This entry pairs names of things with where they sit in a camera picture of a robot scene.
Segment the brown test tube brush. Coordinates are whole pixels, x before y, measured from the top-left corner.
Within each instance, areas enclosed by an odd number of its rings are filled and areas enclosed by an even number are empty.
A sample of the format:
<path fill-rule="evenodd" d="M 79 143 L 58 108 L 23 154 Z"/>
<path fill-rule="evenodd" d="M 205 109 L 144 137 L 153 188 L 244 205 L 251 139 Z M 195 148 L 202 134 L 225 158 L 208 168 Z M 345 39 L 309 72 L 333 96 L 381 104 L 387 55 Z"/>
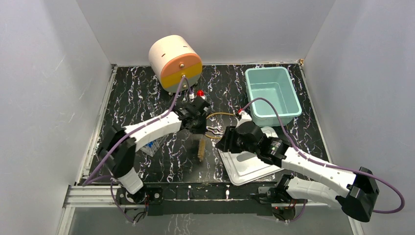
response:
<path fill-rule="evenodd" d="M 200 162 L 204 160 L 205 149 L 206 149 L 206 140 L 204 138 L 201 138 L 199 140 L 198 152 L 197 152 L 197 158 L 199 159 Z"/>

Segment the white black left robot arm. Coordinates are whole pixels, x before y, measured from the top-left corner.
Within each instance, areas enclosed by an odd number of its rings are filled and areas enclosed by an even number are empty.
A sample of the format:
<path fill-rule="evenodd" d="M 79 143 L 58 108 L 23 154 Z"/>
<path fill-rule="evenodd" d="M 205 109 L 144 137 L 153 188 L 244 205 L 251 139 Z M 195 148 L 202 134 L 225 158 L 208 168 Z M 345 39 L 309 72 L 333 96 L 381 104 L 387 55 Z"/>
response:
<path fill-rule="evenodd" d="M 140 204 L 146 198 L 146 190 L 134 167 L 136 152 L 152 141 L 184 129 L 192 134 L 204 134 L 209 114 L 210 104 L 197 96 L 145 122 L 122 128 L 112 126 L 98 149 L 100 164 L 106 165 L 127 190 L 127 197 Z"/>

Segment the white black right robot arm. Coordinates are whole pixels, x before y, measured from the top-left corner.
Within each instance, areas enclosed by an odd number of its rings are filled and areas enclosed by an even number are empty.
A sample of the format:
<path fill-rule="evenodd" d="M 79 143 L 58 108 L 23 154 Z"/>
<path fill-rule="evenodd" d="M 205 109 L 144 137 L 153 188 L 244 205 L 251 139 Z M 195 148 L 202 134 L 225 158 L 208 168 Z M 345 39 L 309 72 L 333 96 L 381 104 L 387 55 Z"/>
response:
<path fill-rule="evenodd" d="M 284 174 L 273 189 L 261 192 L 259 199 L 287 203 L 292 199 L 311 200 L 340 208 L 347 216 L 369 222 L 379 195 L 372 172 L 364 167 L 362 174 L 338 169 L 336 165 L 296 151 L 288 141 L 265 134 L 252 121 L 228 126 L 216 144 L 221 153 L 251 153 L 263 163 L 295 171 L 309 178 L 302 180 Z"/>

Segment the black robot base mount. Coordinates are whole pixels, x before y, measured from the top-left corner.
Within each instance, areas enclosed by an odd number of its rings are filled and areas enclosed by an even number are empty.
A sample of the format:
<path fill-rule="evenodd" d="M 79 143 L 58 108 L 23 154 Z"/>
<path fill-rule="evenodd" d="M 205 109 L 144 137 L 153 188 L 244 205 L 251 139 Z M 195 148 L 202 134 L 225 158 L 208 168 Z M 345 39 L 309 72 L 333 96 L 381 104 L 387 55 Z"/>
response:
<path fill-rule="evenodd" d="M 254 214 L 273 216 L 279 221 L 296 218 L 304 205 L 286 193 L 288 187 L 275 182 L 231 183 L 147 183 L 136 194 L 123 187 L 115 201 L 125 209 L 138 209 L 135 222 L 145 216 L 171 214 Z"/>

